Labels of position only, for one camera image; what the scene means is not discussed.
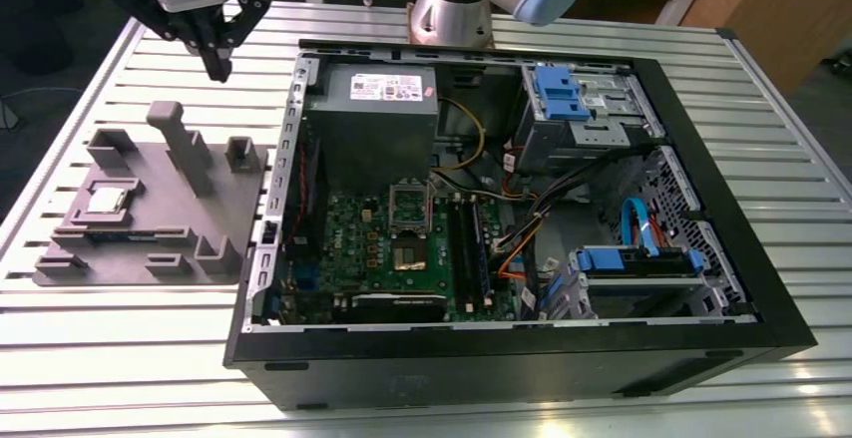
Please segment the aluminum table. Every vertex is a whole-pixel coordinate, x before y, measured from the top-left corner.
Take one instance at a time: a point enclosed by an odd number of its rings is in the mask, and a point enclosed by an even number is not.
[[[661,63],[820,342],[786,360],[740,368],[668,398],[281,413],[221,366],[232,286],[33,284],[36,257],[90,164],[94,129],[120,127],[136,141],[161,141],[145,125],[146,104],[174,100],[208,144],[242,135],[270,145],[297,41],[401,42],[405,20],[401,9],[276,3],[234,52],[226,84],[208,80],[180,43],[129,22],[0,227],[0,434],[852,434],[849,184],[738,42],[710,30],[574,21],[534,29],[493,21],[498,48]]]

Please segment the blue plastic latch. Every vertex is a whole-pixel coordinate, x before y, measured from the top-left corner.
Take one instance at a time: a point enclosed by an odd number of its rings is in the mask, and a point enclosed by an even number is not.
[[[686,255],[689,256],[689,263],[692,263],[694,273],[704,271],[704,253],[697,250],[690,250]]]
[[[576,253],[576,264],[581,271],[590,270],[590,256],[588,256],[588,252],[585,250]]]
[[[586,121],[590,112],[580,101],[580,86],[564,67],[536,66],[534,88],[546,119]]]
[[[588,249],[594,270],[624,270],[624,261],[616,248]]]

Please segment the green circuit board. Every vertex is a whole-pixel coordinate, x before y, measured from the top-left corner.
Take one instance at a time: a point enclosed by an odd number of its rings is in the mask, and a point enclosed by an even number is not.
[[[430,198],[429,203],[425,208],[422,194],[396,194],[396,219],[417,221],[430,214],[430,227],[428,233],[393,234],[389,195],[330,196],[314,291],[437,294],[448,299],[446,321],[510,316],[508,290],[493,294],[488,310],[458,311],[454,306],[446,223],[450,199]],[[489,240],[501,230],[497,204],[490,200],[478,202],[478,221],[481,236]]]

